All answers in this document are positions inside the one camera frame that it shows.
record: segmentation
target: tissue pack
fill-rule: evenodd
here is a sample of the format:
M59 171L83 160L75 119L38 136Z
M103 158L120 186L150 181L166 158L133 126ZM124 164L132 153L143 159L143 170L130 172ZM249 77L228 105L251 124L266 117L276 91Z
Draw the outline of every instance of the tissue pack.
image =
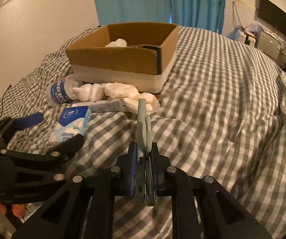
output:
M87 106L64 109L54 126L49 143L56 146L77 134L84 135L90 117L91 110Z

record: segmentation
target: black cable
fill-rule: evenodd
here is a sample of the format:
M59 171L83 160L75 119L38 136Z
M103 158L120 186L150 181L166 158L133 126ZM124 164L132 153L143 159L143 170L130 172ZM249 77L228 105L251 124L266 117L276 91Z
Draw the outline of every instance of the black cable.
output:
M12 87L12 85L10 84L7 88L7 90L4 92L3 96L2 96L2 100L1 100L1 114L0 114L0 118L2 117L2 113L3 113L3 98L6 94L6 92Z
M241 20L240 20L240 18L239 18L239 15L238 15L236 3L233 1L233 26L234 26L234 28L236 28L236 19L235 19L234 6L235 6L235 9L236 9L236 14L237 14L237 17L238 17L240 26L242 26L242 24L241 24Z

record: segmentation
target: metal pin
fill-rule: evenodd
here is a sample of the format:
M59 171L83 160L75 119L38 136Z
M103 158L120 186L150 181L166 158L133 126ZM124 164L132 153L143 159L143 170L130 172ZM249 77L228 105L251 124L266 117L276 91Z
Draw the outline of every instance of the metal pin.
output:
M82 176L80 175L76 175L73 177L72 181L75 182L75 183L79 183L83 180Z
M214 182L214 178L212 176L205 176L204 177L204 181L207 183L213 183Z
M53 152L50 153L50 155L57 157L57 156L60 156L60 153L57 152L57 151L53 151Z
M114 165L114 166L111 167L110 170L111 170L111 172L119 172L121 170L121 168L116 166L116 165Z
M55 181L63 181L65 179L65 175L63 173L57 173L53 175L53 180Z
M176 172L176 168L175 168L174 166L169 166L169 167L167 167L166 170L167 170L168 172L171 172L171 173Z

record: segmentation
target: bed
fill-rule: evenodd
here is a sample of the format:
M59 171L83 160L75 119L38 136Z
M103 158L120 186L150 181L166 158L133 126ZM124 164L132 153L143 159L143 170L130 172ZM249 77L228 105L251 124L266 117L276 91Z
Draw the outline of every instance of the bed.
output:
M65 49L48 54L39 68L5 94L3 114L42 112L44 121L15 134L9 149L43 154L61 112L47 105L47 85L71 73ZM188 175L212 175L273 236L286 232L286 73L262 52L219 34L180 27L177 59L151 117L153 141L172 165ZM110 167L134 140L136 115L93 113L86 141L66 174L93 175ZM37 204L32 204L32 212ZM171 200L154 208L115 201L114 238L171 238Z

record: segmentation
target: cardboard box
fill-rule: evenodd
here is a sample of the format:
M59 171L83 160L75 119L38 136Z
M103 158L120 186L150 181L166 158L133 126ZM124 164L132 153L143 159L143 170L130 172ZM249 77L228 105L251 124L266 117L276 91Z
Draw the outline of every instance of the cardboard box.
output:
M66 53L84 82L121 82L159 93L175 63L178 30L166 23L110 24L76 41ZM128 46L105 47L119 38Z

